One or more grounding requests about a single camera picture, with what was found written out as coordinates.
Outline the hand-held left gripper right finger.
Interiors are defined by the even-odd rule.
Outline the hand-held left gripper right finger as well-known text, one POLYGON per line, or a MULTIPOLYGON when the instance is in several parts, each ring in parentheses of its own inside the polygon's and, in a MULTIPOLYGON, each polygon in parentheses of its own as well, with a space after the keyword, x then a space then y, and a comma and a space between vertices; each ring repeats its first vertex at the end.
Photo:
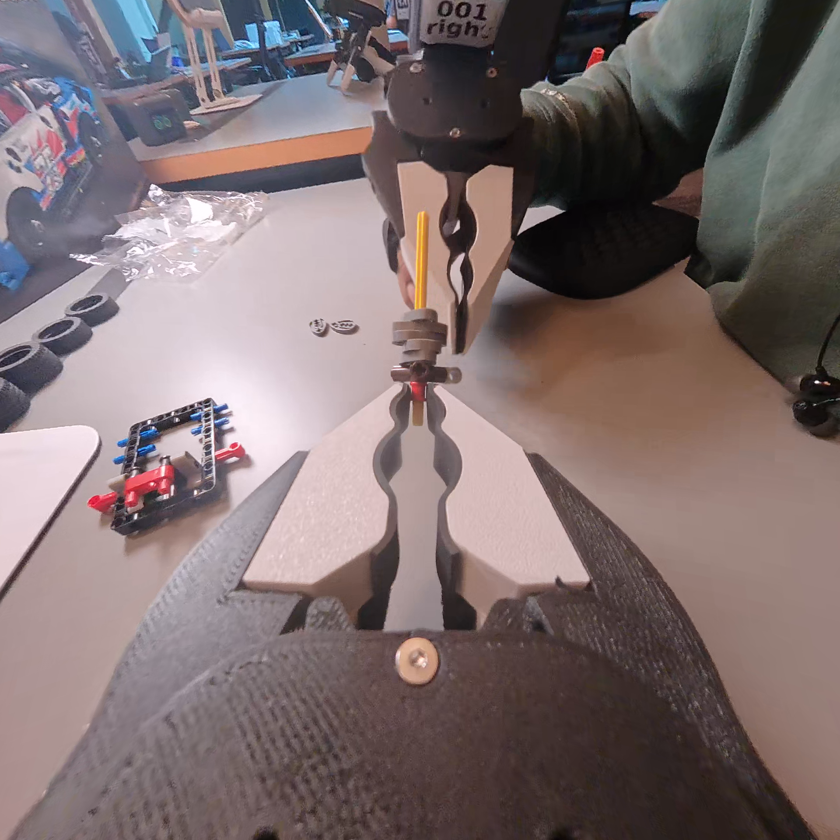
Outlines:
POLYGON ((427 394, 446 627, 480 627, 500 601, 591 582, 522 446, 443 387, 427 394))

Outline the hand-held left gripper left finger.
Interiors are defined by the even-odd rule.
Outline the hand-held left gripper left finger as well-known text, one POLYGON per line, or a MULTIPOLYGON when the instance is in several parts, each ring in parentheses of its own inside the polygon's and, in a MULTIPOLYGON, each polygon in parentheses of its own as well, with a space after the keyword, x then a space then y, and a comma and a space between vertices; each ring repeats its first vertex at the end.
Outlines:
POLYGON ((383 627, 399 564, 392 479, 410 397, 394 385, 310 450, 243 576, 252 592, 337 599, 383 627))

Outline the black lego set box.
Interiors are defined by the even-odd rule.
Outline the black lego set box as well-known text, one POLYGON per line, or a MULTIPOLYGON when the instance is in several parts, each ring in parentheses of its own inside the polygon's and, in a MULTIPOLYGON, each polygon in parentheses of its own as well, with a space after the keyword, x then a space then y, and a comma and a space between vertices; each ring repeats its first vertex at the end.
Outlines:
POLYGON ((150 182, 65 2, 1 3, 1 321, 84 270, 150 182))

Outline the black mesh chair seat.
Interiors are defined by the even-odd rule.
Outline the black mesh chair seat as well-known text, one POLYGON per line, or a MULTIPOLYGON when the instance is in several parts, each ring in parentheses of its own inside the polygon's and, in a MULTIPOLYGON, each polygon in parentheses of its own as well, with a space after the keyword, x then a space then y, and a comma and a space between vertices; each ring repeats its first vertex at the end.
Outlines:
POLYGON ((614 298, 689 257, 698 227, 696 217, 654 203, 578 206, 522 230, 508 268, 564 298, 614 298))

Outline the wooden easel stand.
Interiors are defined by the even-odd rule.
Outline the wooden easel stand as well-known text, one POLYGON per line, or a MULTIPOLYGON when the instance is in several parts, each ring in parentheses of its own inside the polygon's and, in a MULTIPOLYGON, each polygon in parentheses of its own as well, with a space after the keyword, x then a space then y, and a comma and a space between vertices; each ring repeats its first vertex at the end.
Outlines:
POLYGON ((258 102, 263 94, 238 97, 223 90, 214 40, 214 32, 227 26, 224 10, 216 3, 213 7, 195 5, 195 2, 167 1, 182 26, 191 79, 198 99, 198 107, 190 111, 195 119, 208 114, 244 109, 258 102))

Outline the person's green sweatshirt torso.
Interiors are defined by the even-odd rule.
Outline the person's green sweatshirt torso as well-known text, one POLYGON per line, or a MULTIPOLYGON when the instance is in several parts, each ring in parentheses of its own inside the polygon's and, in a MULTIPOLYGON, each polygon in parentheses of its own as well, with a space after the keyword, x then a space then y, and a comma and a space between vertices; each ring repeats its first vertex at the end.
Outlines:
POLYGON ((838 314, 838 71, 838 2, 751 2, 705 160, 686 273, 783 383, 838 314))

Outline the dark background equipment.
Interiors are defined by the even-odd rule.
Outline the dark background equipment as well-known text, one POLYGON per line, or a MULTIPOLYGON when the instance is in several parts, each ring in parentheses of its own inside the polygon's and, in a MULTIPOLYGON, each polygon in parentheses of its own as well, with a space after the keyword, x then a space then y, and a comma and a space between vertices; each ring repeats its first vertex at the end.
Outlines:
POLYGON ((336 18, 348 22, 336 45, 327 73, 328 86, 338 73, 339 89, 346 93, 352 79, 370 83, 387 81, 396 66, 390 47, 384 1, 328 1, 325 8, 336 18))

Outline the yellow lego axle assembly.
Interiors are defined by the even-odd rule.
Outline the yellow lego axle assembly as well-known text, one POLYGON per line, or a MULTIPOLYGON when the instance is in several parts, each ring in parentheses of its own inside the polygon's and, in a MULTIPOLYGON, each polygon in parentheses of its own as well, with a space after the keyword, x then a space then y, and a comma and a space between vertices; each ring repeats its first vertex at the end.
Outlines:
POLYGON ((431 385, 460 381, 454 367, 442 366, 438 357, 448 339, 448 327, 437 312, 427 306, 429 263, 429 214, 416 214, 414 309, 392 328, 392 343, 400 359, 390 371, 392 381, 407 388, 411 403, 411 425, 423 426, 427 394, 431 385))

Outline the person's right hand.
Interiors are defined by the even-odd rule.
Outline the person's right hand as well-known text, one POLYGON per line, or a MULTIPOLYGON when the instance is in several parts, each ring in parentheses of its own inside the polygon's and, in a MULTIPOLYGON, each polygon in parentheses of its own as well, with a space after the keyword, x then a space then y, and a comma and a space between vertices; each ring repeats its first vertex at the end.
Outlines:
POLYGON ((403 259, 400 239, 388 219, 383 223, 382 236, 388 265, 395 274, 402 299, 408 309, 415 309, 415 282, 403 259))

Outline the orange edged table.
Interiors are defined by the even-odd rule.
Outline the orange edged table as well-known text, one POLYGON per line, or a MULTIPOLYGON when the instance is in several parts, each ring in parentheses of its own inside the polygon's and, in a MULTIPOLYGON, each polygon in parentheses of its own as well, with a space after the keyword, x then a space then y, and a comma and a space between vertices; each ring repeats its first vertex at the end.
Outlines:
POLYGON ((347 91, 325 75, 261 83, 246 108, 201 118, 187 137, 158 146, 131 139, 149 180, 171 192, 277 193, 361 179, 372 113, 385 106, 384 81, 352 80, 347 91))

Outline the black equipment case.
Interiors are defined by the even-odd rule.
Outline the black equipment case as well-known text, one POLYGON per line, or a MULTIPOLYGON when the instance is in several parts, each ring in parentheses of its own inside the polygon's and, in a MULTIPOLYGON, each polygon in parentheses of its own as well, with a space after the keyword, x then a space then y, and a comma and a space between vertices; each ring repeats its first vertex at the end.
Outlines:
POLYGON ((185 140, 191 114, 183 95, 174 88, 138 98, 126 106, 133 130, 143 145, 153 148, 185 140))

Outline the white book stand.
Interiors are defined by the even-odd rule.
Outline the white book stand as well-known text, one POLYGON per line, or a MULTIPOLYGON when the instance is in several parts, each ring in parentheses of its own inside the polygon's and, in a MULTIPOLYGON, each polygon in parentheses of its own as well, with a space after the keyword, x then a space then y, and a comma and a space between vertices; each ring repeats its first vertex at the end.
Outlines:
POLYGON ((70 425, 1 436, 1 596, 99 455, 90 426, 70 425))

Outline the clear plastic bag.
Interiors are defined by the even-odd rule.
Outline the clear plastic bag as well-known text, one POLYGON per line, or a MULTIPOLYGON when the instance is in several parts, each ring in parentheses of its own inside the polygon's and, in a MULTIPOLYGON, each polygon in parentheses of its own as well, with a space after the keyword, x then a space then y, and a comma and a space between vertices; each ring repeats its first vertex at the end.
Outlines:
POLYGON ((265 192, 168 192, 152 185, 141 205, 116 216, 98 246, 70 259, 117 270, 125 281, 191 281, 211 268, 266 214, 265 192))

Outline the black lego frame assembly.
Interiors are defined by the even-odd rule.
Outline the black lego frame assembly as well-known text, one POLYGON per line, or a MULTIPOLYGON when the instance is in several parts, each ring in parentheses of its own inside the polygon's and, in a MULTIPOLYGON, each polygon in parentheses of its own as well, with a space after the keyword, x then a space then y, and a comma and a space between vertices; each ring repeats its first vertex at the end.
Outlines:
POLYGON ((119 473, 87 508, 110 529, 134 538, 219 500, 229 467, 247 459, 240 443, 225 443, 230 410, 211 397, 130 426, 113 459, 119 473))

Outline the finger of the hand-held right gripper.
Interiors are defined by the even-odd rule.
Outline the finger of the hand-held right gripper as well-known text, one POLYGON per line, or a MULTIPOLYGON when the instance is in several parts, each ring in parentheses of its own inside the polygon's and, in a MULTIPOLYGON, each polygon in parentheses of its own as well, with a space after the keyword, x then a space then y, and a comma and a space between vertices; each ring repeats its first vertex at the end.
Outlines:
POLYGON ((457 325, 458 299, 449 276, 453 258, 445 226, 454 227, 461 200, 461 184, 454 175, 435 170, 423 161, 401 162, 396 167, 400 197, 403 256, 410 270, 415 270, 417 252, 417 216, 427 214, 427 308, 437 312, 439 321, 449 329, 457 325))
POLYGON ((487 322, 513 246, 512 168, 484 168, 465 185, 465 199, 475 220, 475 237, 466 251, 471 282, 458 321, 456 353, 465 354, 487 322))

